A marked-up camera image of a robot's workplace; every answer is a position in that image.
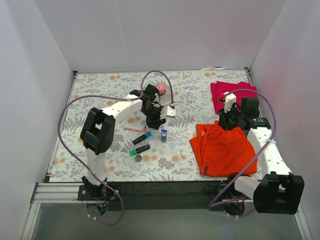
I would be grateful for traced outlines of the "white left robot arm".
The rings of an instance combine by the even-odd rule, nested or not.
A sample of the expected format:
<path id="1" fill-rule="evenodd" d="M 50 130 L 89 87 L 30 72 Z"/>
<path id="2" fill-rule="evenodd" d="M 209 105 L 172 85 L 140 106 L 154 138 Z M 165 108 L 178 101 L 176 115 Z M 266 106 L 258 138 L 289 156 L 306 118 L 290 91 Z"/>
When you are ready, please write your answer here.
<path id="1" fill-rule="evenodd" d="M 164 118 L 161 119 L 163 106 L 160 104 L 161 96 L 165 93 L 165 89 L 160 90 L 158 86 L 148 84 L 143 91 L 131 91 L 124 101 L 119 100 L 103 109 L 93 107 L 89 111 L 80 133 L 89 167 L 82 182 L 90 186 L 89 194 L 95 200 L 103 199 L 107 193 L 100 181 L 107 179 L 104 170 L 106 151 L 113 143 L 115 125 L 133 113 L 142 112 L 147 127 L 158 130 L 166 122 Z"/>

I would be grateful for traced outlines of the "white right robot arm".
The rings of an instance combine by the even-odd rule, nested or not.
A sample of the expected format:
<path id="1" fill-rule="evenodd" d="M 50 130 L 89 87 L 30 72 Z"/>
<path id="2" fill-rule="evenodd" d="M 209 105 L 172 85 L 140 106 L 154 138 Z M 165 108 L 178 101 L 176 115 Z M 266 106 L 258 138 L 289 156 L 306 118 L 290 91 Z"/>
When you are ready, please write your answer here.
<path id="1" fill-rule="evenodd" d="M 294 215 L 300 205 L 305 182 L 285 164 L 267 118 L 260 116 L 259 100 L 224 93 L 220 99 L 219 126 L 224 130 L 239 127 L 257 154 L 262 178 L 253 179 L 248 173 L 233 173 L 223 191 L 232 199 L 244 195 L 251 199 L 258 213 Z"/>

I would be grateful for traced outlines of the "pink capped glue bottle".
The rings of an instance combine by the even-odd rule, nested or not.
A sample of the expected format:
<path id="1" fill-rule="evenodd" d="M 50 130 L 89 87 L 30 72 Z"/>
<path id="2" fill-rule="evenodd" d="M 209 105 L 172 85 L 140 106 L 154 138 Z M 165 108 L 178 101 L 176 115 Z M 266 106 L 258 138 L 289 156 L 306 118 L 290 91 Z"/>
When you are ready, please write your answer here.
<path id="1" fill-rule="evenodd" d="M 164 85 L 158 84 L 158 85 L 156 86 L 156 88 L 157 88 L 160 96 L 162 96 L 162 95 L 164 95 L 164 94 L 166 93 L 166 88 L 165 88 Z"/>

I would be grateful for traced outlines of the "white marker purple cap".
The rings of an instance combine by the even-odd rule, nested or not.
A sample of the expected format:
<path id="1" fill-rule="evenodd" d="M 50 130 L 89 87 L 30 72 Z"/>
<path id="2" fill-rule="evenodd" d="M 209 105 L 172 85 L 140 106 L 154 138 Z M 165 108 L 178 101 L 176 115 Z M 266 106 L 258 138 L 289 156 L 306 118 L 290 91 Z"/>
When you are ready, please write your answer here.
<path id="1" fill-rule="evenodd" d="M 142 131 L 143 132 L 150 132 L 150 133 L 152 133 L 152 134 L 161 134 L 162 133 L 162 131 L 161 130 L 155 130 L 155 129 L 148 129 L 148 128 L 146 128 L 146 129 L 142 129 Z"/>

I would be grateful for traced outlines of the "black highlighter blue cap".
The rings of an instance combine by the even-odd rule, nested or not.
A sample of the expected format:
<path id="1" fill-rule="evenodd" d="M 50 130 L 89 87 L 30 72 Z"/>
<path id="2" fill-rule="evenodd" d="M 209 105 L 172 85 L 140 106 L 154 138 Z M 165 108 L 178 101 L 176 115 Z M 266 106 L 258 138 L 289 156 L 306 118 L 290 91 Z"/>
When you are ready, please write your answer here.
<path id="1" fill-rule="evenodd" d="M 141 136 L 137 137 L 136 139 L 134 139 L 134 140 L 132 141 L 132 143 L 133 143 L 134 145 L 137 145 L 138 143 L 146 140 L 147 138 L 149 138 L 149 137 L 151 137 L 151 136 L 152 136 L 152 133 L 148 131 L 148 132 L 144 133 L 143 135 L 141 135 Z"/>

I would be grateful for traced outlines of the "white round desk organizer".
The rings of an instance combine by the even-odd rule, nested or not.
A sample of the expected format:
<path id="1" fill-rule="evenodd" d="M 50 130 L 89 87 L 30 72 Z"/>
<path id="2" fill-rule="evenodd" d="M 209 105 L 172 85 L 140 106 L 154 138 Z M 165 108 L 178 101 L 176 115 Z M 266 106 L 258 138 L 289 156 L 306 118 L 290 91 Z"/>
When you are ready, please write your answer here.
<path id="1" fill-rule="evenodd" d="M 165 86 L 166 93 L 164 95 L 156 94 L 155 102 L 159 103 L 161 106 L 170 105 L 173 107 L 175 104 L 172 102 L 171 88 L 169 85 L 161 84 Z"/>

